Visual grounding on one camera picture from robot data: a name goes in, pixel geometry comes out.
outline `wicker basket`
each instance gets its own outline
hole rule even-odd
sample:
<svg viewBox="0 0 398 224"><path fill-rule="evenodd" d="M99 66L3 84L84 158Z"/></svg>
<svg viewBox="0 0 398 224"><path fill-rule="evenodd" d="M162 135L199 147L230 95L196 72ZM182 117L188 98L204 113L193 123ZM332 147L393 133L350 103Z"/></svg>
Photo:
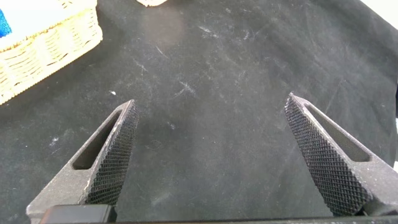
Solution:
<svg viewBox="0 0 398 224"><path fill-rule="evenodd" d="M0 105L99 44L96 0L58 0L65 19L19 40L0 39Z"/></svg>

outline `dark fabric surface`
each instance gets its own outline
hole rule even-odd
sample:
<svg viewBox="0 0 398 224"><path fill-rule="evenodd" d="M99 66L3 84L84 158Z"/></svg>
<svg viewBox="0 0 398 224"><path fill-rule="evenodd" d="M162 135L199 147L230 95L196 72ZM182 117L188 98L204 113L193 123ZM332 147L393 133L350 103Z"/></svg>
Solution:
<svg viewBox="0 0 398 224"><path fill-rule="evenodd" d="M393 163L398 35L359 1L97 11L99 46L0 106L1 223L28 223L29 202L130 99L141 120L119 220L330 216L287 126L291 91Z"/></svg>

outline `black tablecloth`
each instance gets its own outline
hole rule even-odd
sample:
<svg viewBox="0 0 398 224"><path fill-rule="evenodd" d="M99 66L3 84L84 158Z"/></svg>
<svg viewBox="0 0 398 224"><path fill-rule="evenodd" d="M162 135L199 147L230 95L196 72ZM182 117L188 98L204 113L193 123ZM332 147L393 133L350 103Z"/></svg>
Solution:
<svg viewBox="0 0 398 224"><path fill-rule="evenodd" d="M130 99L141 120L119 220L330 216L287 126L291 91L393 163L398 35L359 1L97 11L99 46L0 106L0 220L28 223L29 202Z"/></svg>

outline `blue object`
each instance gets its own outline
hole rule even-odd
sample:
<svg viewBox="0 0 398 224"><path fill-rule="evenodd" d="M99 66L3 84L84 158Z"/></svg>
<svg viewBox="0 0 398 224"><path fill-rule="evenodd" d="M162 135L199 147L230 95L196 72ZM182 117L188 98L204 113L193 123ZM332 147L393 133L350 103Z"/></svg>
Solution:
<svg viewBox="0 0 398 224"><path fill-rule="evenodd" d="M8 34L10 34L11 28L8 25L8 22L6 18L4 17L4 14L2 13L2 10L0 9L0 37L4 37Z"/></svg>

